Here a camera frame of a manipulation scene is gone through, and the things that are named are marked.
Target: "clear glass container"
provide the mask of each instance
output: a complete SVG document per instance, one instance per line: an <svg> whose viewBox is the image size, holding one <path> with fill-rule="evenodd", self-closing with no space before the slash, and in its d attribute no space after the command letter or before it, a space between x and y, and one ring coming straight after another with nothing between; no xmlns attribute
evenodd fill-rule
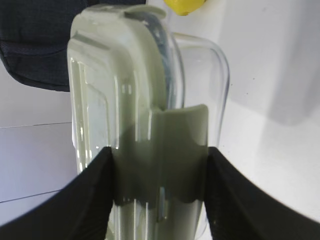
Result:
<svg viewBox="0 0 320 240"><path fill-rule="evenodd" d="M193 240L207 225L208 142L219 142L228 64L213 43L170 33L164 17L151 6L97 5L72 23L78 170L105 146L114 157L108 240Z"/></svg>

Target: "yellow object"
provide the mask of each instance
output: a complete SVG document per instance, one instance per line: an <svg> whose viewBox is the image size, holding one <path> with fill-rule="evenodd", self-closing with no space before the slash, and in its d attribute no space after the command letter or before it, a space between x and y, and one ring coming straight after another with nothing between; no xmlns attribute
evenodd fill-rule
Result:
<svg viewBox="0 0 320 240"><path fill-rule="evenodd" d="M164 2L180 16L186 16L197 10L205 1L206 0L164 0Z"/></svg>

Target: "white tile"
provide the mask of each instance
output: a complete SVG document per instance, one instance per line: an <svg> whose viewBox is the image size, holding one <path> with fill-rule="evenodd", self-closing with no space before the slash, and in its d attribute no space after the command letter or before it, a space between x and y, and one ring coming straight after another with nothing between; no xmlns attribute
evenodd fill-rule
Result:
<svg viewBox="0 0 320 240"><path fill-rule="evenodd" d="M0 226L16 219L53 196L55 192L0 203Z"/></svg>
<svg viewBox="0 0 320 240"><path fill-rule="evenodd" d="M0 129L0 202L59 190L77 175L71 123Z"/></svg>
<svg viewBox="0 0 320 240"><path fill-rule="evenodd" d="M71 122L70 93L25 86L0 62L0 128Z"/></svg>

